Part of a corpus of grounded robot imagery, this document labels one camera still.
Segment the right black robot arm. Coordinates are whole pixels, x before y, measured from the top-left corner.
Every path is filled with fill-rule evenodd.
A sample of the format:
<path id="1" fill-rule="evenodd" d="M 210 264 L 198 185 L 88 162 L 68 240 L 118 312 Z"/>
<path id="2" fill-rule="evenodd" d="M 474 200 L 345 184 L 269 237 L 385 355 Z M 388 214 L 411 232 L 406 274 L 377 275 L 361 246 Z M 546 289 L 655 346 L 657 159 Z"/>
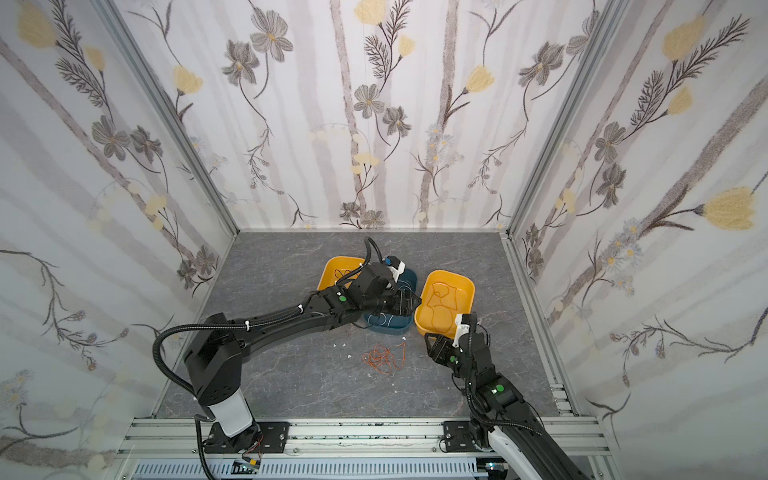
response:
<path id="1" fill-rule="evenodd" d="M 588 479 L 547 432 L 523 394 L 493 362 L 489 342 L 475 325 L 461 325 L 457 337 L 427 333 L 427 354 L 462 381 L 474 443 L 504 459 L 520 479 Z"/>

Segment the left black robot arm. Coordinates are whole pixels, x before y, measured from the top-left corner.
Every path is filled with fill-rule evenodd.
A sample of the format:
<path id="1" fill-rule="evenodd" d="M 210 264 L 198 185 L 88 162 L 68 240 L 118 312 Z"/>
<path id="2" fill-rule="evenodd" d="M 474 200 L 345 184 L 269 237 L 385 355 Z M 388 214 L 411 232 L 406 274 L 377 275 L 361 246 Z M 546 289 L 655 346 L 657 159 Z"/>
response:
<path id="1" fill-rule="evenodd" d="M 213 426 L 213 441 L 225 452 L 248 450 L 263 439 L 260 426 L 241 388 L 242 366 L 250 356 L 311 333 L 334 330 L 370 316 L 409 317 L 420 297 L 399 284 L 405 263 L 383 256 L 376 242 L 364 240 L 366 254 L 360 264 L 325 288 L 311 291 L 300 302 L 283 309 L 243 319 L 215 314 L 195 324 L 170 327 L 152 344 L 157 369 L 191 394 L 203 412 L 195 416 L 199 462 L 206 478 L 214 474 L 205 458 L 202 425 Z M 192 342 L 184 355 L 188 376 L 180 377 L 165 362 L 165 340 L 190 332 Z"/>

